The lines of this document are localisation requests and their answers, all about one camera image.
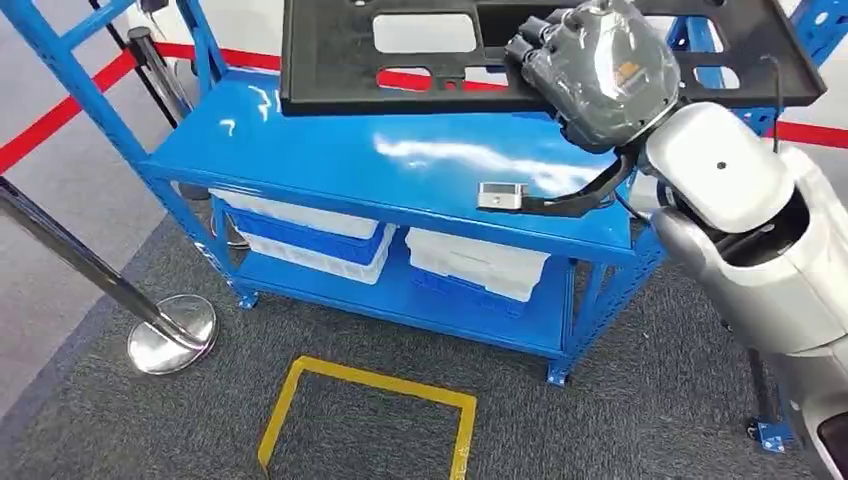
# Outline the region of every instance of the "gray carpet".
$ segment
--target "gray carpet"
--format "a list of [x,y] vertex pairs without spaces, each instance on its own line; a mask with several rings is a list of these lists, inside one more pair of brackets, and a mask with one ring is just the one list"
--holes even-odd
[[[475,395],[468,478],[809,476],[797,452],[745,438],[757,409],[745,352],[673,265],[565,389],[530,355],[267,295],[240,311],[170,220],[128,268],[152,298],[211,299],[215,350],[167,378],[135,373],[125,342],[136,320],[101,301],[0,424],[0,477],[260,478],[258,442],[300,355]],[[283,426],[275,478],[445,478],[455,409],[312,377]]]

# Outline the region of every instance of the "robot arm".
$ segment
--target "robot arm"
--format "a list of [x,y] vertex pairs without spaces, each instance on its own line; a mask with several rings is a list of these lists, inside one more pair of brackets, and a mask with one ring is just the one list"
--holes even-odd
[[635,163],[671,187],[675,206],[651,218],[663,246],[776,369],[814,464],[848,477],[848,213],[821,170],[792,146],[773,151],[722,106],[681,101],[672,52],[627,0],[531,17],[506,55],[556,108],[566,140],[615,149],[613,170]]

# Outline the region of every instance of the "blue plastic crate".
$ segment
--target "blue plastic crate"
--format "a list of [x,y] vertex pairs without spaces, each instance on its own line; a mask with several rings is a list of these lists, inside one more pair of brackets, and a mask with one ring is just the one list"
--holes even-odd
[[524,302],[498,295],[482,285],[461,278],[441,275],[413,267],[412,281],[431,292],[437,292],[448,302],[468,302],[495,313],[519,318],[524,314]]
[[374,235],[366,240],[322,232],[276,218],[227,206],[224,211],[236,228],[244,233],[258,235],[278,242],[305,248],[313,252],[347,260],[359,265],[369,265],[383,241],[385,223],[379,223]]

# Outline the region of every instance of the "black tray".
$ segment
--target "black tray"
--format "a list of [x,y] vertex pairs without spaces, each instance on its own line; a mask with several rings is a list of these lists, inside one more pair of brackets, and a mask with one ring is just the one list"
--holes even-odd
[[[280,98],[286,115],[544,111],[549,104],[504,62],[503,46],[530,15],[544,18],[580,0],[286,0]],[[777,0],[636,0],[647,16],[704,16],[724,45],[721,53],[675,52],[685,87],[682,96],[727,107],[774,103],[774,67],[781,66],[787,106],[813,103],[826,87]],[[476,50],[469,53],[384,54],[374,46],[372,20],[380,14],[465,13],[474,23]],[[505,68],[502,91],[457,89],[467,66]],[[708,89],[698,66],[727,66],[737,89]],[[408,92],[377,85],[389,67],[424,67],[430,90]]]

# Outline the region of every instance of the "yellow tape marking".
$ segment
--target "yellow tape marking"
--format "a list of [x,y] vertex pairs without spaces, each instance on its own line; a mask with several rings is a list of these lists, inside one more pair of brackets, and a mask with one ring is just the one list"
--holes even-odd
[[468,454],[471,450],[471,431],[474,429],[474,414],[477,410],[477,399],[475,397],[444,388],[410,382],[409,380],[380,375],[379,373],[366,372],[365,370],[305,356],[298,358],[292,363],[289,375],[283,383],[280,397],[277,399],[277,404],[271,413],[271,419],[265,428],[265,434],[259,443],[257,456],[259,458],[259,464],[265,470],[266,476],[269,473],[268,464],[271,462],[271,454],[274,453],[274,445],[276,445],[277,439],[280,437],[280,430],[283,428],[283,421],[285,421],[291,407],[294,391],[297,389],[297,382],[304,371],[319,373],[328,377],[359,383],[381,390],[412,395],[459,408],[459,428],[456,432],[456,444],[453,450],[450,478],[453,480],[465,478]]

